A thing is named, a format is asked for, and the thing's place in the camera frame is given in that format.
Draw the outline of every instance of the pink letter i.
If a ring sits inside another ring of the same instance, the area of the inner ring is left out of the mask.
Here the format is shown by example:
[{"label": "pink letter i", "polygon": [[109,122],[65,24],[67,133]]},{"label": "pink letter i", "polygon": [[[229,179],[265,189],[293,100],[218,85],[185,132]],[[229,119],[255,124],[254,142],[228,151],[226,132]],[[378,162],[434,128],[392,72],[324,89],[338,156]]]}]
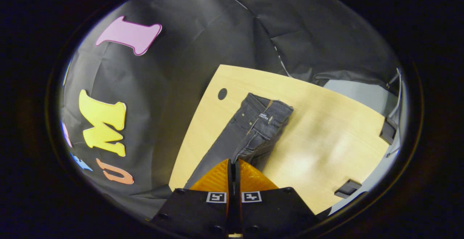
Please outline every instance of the pink letter i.
[{"label": "pink letter i", "polygon": [[161,25],[144,26],[123,21],[124,16],[114,20],[96,40],[95,46],[104,41],[123,44],[134,49],[134,54],[146,53],[156,36],[161,32]]}]

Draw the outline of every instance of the black fabric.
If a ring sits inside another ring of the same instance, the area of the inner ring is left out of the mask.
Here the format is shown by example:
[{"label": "black fabric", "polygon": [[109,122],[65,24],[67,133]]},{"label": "black fabric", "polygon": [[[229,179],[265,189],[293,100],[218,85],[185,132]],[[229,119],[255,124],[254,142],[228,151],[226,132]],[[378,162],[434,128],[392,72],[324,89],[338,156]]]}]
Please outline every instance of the black fabric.
[{"label": "black fabric", "polygon": [[[117,43],[95,46],[120,16],[162,25],[142,56]],[[128,207],[145,211],[148,199],[137,203],[141,199],[130,195],[168,184],[190,120],[220,64],[315,84],[347,79],[382,87],[398,65],[378,33],[337,0],[129,0],[82,39],[63,83],[60,117],[70,152],[94,170],[82,171],[99,190],[123,205],[119,196],[130,198]],[[126,104],[126,126],[119,131],[124,158],[86,145],[82,132],[92,125],[78,108],[82,89],[93,99]],[[96,158],[129,172],[134,184],[108,180]]]},{"label": "black fabric", "polygon": [[275,100],[249,93],[190,176],[184,188],[191,188],[223,160],[242,159],[262,171],[279,140],[293,108]]}]

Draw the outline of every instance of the dark gray jeans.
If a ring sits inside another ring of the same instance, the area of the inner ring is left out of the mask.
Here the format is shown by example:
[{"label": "dark gray jeans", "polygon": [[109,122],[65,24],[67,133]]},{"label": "dark gray jeans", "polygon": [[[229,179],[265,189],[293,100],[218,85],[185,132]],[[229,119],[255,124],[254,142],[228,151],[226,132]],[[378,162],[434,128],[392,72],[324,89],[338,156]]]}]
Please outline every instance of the dark gray jeans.
[{"label": "dark gray jeans", "polygon": [[278,100],[249,93],[184,188],[191,188],[211,168],[226,159],[242,159],[262,171],[282,135],[293,108]]}]

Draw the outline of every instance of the wooden table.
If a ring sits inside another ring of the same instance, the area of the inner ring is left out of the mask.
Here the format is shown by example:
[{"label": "wooden table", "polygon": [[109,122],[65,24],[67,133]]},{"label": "wooden table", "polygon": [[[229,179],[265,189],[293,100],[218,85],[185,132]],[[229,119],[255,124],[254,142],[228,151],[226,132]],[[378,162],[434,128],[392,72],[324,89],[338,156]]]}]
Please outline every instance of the wooden table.
[{"label": "wooden table", "polygon": [[184,187],[249,92],[294,108],[263,173],[280,188],[295,188],[315,214],[341,200],[334,192],[349,179],[362,183],[386,152],[384,118],[364,104],[290,77],[221,65],[187,130],[170,188]]}]

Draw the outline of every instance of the yellow letter w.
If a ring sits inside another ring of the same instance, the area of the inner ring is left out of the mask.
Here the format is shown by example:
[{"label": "yellow letter w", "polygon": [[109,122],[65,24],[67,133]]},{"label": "yellow letter w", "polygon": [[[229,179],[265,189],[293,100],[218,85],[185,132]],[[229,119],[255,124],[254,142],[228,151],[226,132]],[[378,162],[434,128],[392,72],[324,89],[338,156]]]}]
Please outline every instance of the yellow letter w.
[{"label": "yellow letter w", "polygon": [[83,89],[79,94],[79,110],[94,126],[94,128],[90,128],[82,132],[84,140],[89,147],[98,147],[114,152],[119,156],[126,156],[126,150],[123,144],[119,142],[116,144],[108,143],[111,141],[121,140],[123,139],[123,136],[106,125],[112,125],[117,130],[124,129],[126,104],[122,102],[108,104],[92,99]]}]

